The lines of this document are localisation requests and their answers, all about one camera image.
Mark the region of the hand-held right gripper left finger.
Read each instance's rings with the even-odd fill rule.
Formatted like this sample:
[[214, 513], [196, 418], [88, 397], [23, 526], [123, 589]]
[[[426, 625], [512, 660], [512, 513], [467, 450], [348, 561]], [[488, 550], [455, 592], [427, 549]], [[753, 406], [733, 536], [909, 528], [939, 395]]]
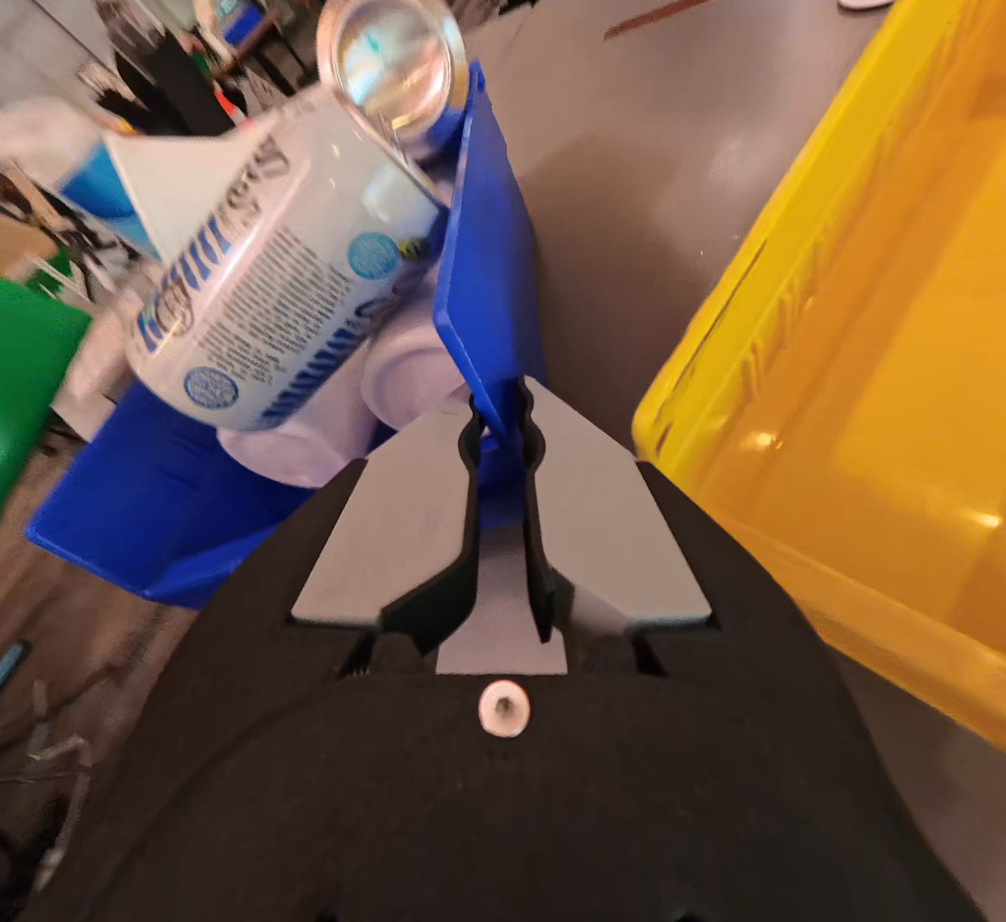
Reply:
[[314, 627], [442, 646], [477, 597], [483, 422], [451, 394], [365, 460], [291, 609]]

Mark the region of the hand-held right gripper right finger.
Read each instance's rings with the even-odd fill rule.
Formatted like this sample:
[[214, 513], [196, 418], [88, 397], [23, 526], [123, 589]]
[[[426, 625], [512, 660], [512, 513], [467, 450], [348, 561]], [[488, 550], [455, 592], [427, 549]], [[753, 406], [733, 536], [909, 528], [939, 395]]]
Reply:
[[634, 455], [519, 379], [527, 593], [542, 642], [707, 623], [712, 608]]

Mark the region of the white paper cup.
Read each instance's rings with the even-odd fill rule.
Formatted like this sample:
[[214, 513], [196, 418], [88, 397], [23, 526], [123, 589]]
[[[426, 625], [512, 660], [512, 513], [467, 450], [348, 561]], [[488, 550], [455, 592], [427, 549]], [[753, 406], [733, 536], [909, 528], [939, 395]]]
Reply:
[[219, 430], [223, 451], [241, 467], [294, 488], [323, 488], [363, 458], [376, 431], [360, 383], [333, 377], [297, 413], [270, 430]]
[[382, 332], [368, 350], [360, 391], [384, 425], [401, 430], [468, 385], [433, 325]]

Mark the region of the blue plastic bin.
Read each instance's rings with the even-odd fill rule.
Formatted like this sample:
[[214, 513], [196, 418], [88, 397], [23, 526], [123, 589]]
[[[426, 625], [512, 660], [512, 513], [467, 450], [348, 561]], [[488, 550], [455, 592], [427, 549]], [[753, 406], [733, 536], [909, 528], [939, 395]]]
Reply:
[[[548, 377], [531, 220], [478, 61], [471, 72], [463, 128], [449, 146], [456, 186], [432, 313], [489, 432], [480, 493], [498, 495], [517, 473], [516, 380]], [[253, 474], [209, 426], [136, 385], [23, 535], [147, 601], [197, 609], [312, 494]]]

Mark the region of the white printed drink can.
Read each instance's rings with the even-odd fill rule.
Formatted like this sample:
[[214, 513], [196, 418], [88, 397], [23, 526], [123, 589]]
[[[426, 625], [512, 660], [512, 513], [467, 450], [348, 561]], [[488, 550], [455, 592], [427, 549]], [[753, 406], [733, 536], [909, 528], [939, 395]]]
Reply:
[[448, 215], [348, 97], [301, 93], [138, 313], [132, 371], [201, 423], [277, 428], [415, 291]]
[[439, 157], [463, 126], [470, 64], [445, 0], [326, 0], [316, 67], [322, 85], [420, 163]]

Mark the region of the yellow plastic bin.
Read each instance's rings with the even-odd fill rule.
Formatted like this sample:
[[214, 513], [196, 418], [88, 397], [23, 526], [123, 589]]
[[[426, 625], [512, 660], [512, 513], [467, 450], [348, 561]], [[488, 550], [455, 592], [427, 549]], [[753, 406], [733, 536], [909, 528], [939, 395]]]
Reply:
[[1005, 0], [897, 0], [633, 420], [823, 639], [1005, 740]]

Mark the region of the green plastic bin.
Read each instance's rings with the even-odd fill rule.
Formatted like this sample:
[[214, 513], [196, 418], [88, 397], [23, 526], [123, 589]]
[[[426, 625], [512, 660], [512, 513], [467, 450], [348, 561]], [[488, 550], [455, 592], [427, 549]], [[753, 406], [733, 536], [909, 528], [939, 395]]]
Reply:
[[42, 292], [1, 280], [1, 503], [48, 425], [52, 402], [91, 317]]

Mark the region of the white and blue carton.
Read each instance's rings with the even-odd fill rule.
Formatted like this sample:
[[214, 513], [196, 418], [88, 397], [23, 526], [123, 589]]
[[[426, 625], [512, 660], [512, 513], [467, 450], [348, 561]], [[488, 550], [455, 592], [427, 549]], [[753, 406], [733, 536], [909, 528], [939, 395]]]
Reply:
[[245, 164], [268, 120], [219, 137], [120, 136], [104, 131], [57, 181], [57, 195], [169, 265]]

